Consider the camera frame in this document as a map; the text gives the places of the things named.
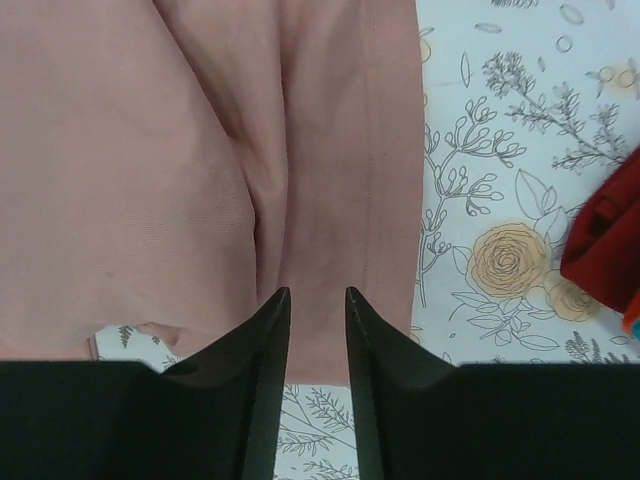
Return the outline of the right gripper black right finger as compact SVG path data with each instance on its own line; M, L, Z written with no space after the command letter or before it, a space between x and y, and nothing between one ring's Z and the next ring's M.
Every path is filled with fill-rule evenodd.
M364 479L635 479L635 364L454 366L345 298Z

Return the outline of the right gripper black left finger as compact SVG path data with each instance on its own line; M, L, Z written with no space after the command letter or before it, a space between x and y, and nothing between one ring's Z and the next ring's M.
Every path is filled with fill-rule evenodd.
M291 296L163 372L138 362L1 365L5 479L269 479Z

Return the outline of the pink t shirt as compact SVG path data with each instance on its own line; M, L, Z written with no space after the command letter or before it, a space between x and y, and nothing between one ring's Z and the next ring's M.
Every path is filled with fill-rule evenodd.
M287 378L348 378L344 294L412 322L412 1L5 1L1 355L131 325L187 357L292 294Z

